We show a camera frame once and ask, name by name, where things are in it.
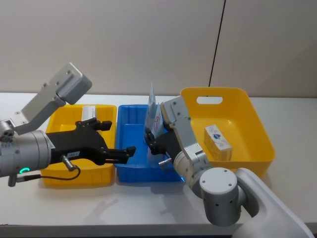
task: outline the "wall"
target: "wall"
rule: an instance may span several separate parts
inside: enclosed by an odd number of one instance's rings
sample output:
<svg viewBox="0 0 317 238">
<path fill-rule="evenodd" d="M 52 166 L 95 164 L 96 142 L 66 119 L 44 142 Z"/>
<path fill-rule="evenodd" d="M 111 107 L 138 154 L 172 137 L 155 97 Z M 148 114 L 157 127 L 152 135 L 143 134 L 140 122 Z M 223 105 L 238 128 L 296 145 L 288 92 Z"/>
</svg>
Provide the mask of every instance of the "wall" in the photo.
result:
<svg viewBox="0 0 317 238">
<path fill-rule="evenodd" d="M 224 8 L 223 21 L 216 42 Z M 317 96 L 315 0 L 2 0 L 2 92 L 37 92 L 71 61 L 90 93 L 240 87 Z"/>
<path fill-rule="evenodd" d="M 211 86 L 317 96 L 317 1 L 227 0 Z"/>
<path fill-rule="evenodd" d="M 2 92 L 37 92 L 68 61 L 90 93 L 207 86 L 223 0 L 2 0 Z"/>
</svg>

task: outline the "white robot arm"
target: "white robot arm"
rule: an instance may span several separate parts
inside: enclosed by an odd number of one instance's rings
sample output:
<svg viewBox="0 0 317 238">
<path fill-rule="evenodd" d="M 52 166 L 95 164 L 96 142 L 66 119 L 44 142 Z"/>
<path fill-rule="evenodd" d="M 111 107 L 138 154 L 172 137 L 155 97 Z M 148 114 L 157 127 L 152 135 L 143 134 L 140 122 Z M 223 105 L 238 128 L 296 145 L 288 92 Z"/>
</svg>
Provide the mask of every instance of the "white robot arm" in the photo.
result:
<svg viewBox="0 0 317 238">
<path fill-rule="evenodd" d="M 243 206 L 252 219 L 234 233 L 234 238 L 314 237 L 253 172 L 211 167 L 195 138 L 181 96 L 162 103 L 160 107 L 169 132 L 154 138 L 147 131 L 145 140 L 153 154 L 163 153 L 171 157 L 160 165 L 173 163 L 186 184 L 203 200 L 206 217 L 212 224 L 223 227 L 235 224 Z"/>
<path fill-rule="evenodd" d="M 76 129 L 54 133 L 36 130 L 59 107 L 75 104 L 92 86 L 91 81 L 72 63 L 66 64 L 41 91 L 9 119 L 0 121 L 0 177 L 9 176 L 8 185 L 32 179 L 72 180 L 80 168 L 70 160 L 89 159 L 96 165 L 127 163 L 135 147 L 108 149 L 97 130 L 109 130 L 112 122 L 96 118 L 76 122 Z M 68 170 L 78 170 L 72 178 L 17 176 L 63 162 Z"/>
</svg>

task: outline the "black cable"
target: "black cable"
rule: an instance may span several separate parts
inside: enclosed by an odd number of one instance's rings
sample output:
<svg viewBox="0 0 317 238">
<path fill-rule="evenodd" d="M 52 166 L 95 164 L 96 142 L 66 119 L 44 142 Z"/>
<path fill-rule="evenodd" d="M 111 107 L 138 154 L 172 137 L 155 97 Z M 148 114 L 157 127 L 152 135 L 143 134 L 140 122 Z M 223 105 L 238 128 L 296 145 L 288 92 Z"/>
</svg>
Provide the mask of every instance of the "black cable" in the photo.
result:
<svg viewBox="0 0 317 238">
<path fill-rule="evenodd" d="M 78 171 L 78 173 L 74 177 L 71 177 L 71 178 L 59 178 L 59 177 L 42 176 L 42 175 L 25 175 L 25 176 L 23 176 L 23 179 L 24 179 L 24 181 L 30 181 L 30 180 L 34 180 L 34 179 L 73 180 L 73 179 L 76 179 L 81 173 L 81 170 L 77 165 L 75 165 L 75 169 Z"/>
<path fill-rule="evenodd" d="M 81 173 L 81 170 L 77 165 L 75 165 L 75 169 L 78 171 L 78 173 L 74 177 L 71 177 L 71 178 L 59 178 L 59 177 L 52 177 L 52 176 L 41 176 L 41 178 L 42 179 L 56 179 L 56 180 L 73 180 L 73 179 L 76 179 Z"/>
<path fill-rule="evenodd" d="M 217 48 L 218 48 L 218 43 L 219 43 L 219 38 L 220 38 L 220 31 L 221 31 L 221 26 L 222 26 L 222 20 L 223 20 L 223 14 L 224 14 L 224 8 L 225 7 L 226 7 L 226 0 L 224 0 L 224 2 L 223 2 L 222 14 L 221 14 L 220 25 L 219 25 L 219 30 L 218 30 L 216 48 L 214 50 L 214 55 L 213 55 L 213 60 L 212 60 L 212 66 L 211 66 L 211 72 L 210 72 L 210 79 L 209 79 L 208 87 L 210 87 L 210 84 L 211 84 L 211 77 L 212 77 L 212 72 L 213 72 L 213 67 L 214 67 L 214 61 L 216 59 Z"/>
</svg>

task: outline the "table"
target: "table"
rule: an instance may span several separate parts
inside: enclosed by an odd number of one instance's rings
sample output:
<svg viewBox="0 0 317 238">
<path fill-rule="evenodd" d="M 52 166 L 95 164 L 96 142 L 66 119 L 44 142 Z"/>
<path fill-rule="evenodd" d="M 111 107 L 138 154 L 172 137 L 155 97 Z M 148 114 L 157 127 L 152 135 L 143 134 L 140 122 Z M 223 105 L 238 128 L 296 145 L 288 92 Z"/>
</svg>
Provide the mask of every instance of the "table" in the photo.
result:
<svg viewBox="0 0 317 238">
<path fill-rule="evenodd" d="M 35 94 L 0 93 L 7 118 Z M 158 96 L 157 101 L 172 96 Z M 273 192 L 317 233 L 317 99 L 252 98 L 276 151 L 264 178 Z M 147 96 L 85 95 L 79 104 L 146 104 Z M 48 120 L 40 127 L 45 130 Z M 237 224 L 211 225 L 202 200 L 184 183 L 129 183 L 57 189 L 40 180 L 7 186 L 0 178 L 0 237 L 93 237 L 126 235 L 231 235 Z"/>
</svg>

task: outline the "black wire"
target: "black wire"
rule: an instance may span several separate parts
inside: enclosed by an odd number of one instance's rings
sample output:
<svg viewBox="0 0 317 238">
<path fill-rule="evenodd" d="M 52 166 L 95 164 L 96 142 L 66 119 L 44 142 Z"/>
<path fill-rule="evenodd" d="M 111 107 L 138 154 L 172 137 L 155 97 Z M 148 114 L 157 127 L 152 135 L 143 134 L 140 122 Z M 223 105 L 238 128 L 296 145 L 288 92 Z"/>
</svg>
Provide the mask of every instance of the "black wire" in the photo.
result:
<svg viewBox="0 0 317 238">
<path fill-rule="evenodd" d="M 214 67 L 214 61 L 216 59 L 217 48 L 218 48 L 218 43 L 219 43 L 219 38 L 220 38 L 220 31 L 221 31 L 221 26 L 222 26 L 222 20 L 223 20 L 223 14 L 224 14 L 224 8 L 225 7 L 226 7 L 226 0 L 224 0 L 224 2 L 223 2 L 222 14 L 221 14 L 221 19 L 220 19 L 220 25 L 219 25 L 219 31 L 218 31 L 218 36 L 217 36 L 216 48 L 214 50 L 214 55 L 213 55 L 213 60 L 212 60 L 212 67 L 211 67 L 210 79 L 209 79 L 208 87 L 210 87 L 210 84 L 211 84 L 211 77 L 212 77 L 212 72 L 213 72 L 213 67 Z"/>
<path fill-rule="evenodd" d="M 78 173 L 76 174 L 76 176 L 71 178 L 59 178 L 59 177 L 52 177 L 52 176 L 41 176 L 41 178 L 42 179 L 56 179 L 56 180 L 73 180 L 73 179 L 76 179 L 81 173 L 80 168 L 77 165 L 75 165 L 75 167 L 76 167 L 76 170 L 78 170 Z"/>
</svg>

